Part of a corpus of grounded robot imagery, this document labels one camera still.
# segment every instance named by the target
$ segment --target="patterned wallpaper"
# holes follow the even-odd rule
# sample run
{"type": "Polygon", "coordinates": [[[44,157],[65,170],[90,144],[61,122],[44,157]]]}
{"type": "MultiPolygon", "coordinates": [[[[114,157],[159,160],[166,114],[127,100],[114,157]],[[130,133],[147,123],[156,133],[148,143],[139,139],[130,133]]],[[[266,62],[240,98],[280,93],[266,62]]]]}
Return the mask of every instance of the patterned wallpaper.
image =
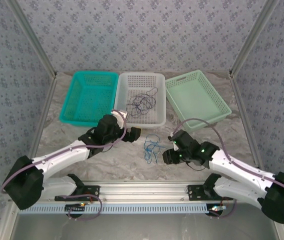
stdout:
{"type": "Polygon", "coordinates": [[[228,70],[265,0],[19,0],[56,71],[228,70]]]}
{"type": "MultiPolygon", "coordinates": [[[[29,152],[50,82],[13,13],[0,0],[0,186],[15,160],[29,152]]],[[[5,200],[0,194],[0,215],[5,200]]]]}
{"type": "Polygon", "coordinates": [[[284,1],[236,79],[266,169],[284,172],[284,1]]]}

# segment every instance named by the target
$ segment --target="mesh basket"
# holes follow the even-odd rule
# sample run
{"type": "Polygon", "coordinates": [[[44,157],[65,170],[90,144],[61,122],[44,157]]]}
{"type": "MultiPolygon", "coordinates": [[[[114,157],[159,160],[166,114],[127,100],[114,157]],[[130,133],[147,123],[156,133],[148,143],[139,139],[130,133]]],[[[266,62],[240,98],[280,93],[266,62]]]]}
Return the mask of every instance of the mesh basket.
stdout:
{"type": "Polygon", "coordinates": [[[60,121],[76,126],[97,126],[105,114],[111,113],[117,81],[115,72],[76,72],[64,101],[60,121]]]}
{"type": "MultiPolygon", "coordinates": [[[[168,79],[166,96],[181,121],[198,118],[212,124],[232,113],[200,70],[168,79]]],[[[191,132],[205,127],[206,124],[192,120],[183,126],[186,131],[191,132]]]]}
{"type": "Polygon", "coordinates": [[[154,128],[166,122],[165,77],[151,72],[125,72],[118,79],[114,108],[127,110],[127,127],[154,128]],[[130,100],[139,94],[148,94],[156,100],[155,106],[146,114],[132,117],[130,100]]]}

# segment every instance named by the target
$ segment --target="teal basket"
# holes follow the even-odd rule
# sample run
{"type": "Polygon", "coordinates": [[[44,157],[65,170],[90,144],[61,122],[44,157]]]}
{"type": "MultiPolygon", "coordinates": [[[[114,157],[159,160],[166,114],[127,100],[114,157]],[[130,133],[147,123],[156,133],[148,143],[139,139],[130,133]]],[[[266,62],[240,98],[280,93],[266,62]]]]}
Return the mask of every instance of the teal basket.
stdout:
{"type": "Polygon", "coordinates": [[[78,71],[73,75],[60,121],[84,127],[96,127],[110,114],[114,105],[118,75],[106,71],[78,71]]]}
{"type": "MultiPolygon", "coordinates": [[[[170,78],[165,86],[166,97],[181,121],[198,118],[213,124],[232,113],[200,70],[170,78]]],[[[192,132],[206,124],[190,120],[183,126],[187,132],[192,132]]]]}

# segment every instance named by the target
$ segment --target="blue cable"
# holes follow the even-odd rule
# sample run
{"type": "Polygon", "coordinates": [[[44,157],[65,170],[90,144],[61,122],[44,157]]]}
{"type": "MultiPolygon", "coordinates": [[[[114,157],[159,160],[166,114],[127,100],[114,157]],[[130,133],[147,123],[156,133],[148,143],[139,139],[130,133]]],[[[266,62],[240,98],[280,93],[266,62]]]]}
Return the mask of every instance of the blue cable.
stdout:
{"type": "Polygon", "coordinates": [[[145,143],[144,143],[144,159],[146,160],[147,164],[151,164],[152,163],[152,159],[154,156],[155,158],[155,162],[157,163],[157,155],[160,153],[162,148],[166,148],[164,146],[160,146],[158,143],[161,142],[161,138],[154,134],[154,133],[150,133],[149,135],[146,136],[145,138],[145,143]],[[157,137],[157,141],[152,141],[152,140],[147,140],[148,137],[150,136],[156,136],[157,137]]]}

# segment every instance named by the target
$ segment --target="tangled black wire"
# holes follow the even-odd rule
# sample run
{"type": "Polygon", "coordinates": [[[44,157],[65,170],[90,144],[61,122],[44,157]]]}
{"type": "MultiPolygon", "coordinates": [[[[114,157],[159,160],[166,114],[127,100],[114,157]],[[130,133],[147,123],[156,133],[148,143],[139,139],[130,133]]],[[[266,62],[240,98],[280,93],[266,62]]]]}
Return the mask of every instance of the tangled black wire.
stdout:
{"type": "Polygon", "coordinates": [[[128,112],[127,110],[128,106],[132,106],[130,116],[135,119],[139,118],[140,115],[148,114],[148,111],[156,106],[156,99],[153,96],[155,96],[157,92],[158,88],[154,87],[151,90],[146,91],[146,93],[140,93],[135,96],[132,96],[129,99],[128,104],[126,104],[126,111],[128,112]],[[147,94],[153,91],[154,89],[156,89],[156,92],[154,94],[152,95],[147,94]]]}

